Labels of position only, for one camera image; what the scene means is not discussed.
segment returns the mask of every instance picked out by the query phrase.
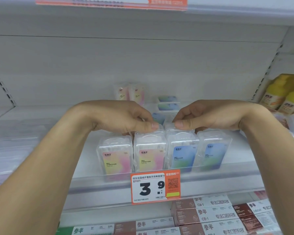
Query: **barcode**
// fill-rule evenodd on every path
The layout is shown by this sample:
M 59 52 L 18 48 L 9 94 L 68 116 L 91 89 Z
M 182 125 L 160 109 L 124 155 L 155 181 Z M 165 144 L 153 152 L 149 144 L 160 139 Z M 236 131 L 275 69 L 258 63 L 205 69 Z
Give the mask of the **barcode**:
M 179 179 L 178 178 L 172 178 L 168 179 L 168 187 L 169 189 L 174 189 L 179 187 Z

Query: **white price card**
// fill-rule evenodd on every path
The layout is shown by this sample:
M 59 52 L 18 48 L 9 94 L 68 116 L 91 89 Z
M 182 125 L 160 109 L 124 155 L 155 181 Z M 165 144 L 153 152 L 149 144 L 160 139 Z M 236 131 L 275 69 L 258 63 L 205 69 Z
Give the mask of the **white price card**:
M 132 204 L 145 204 L 180 198 L 180 170 L 131 174 Z

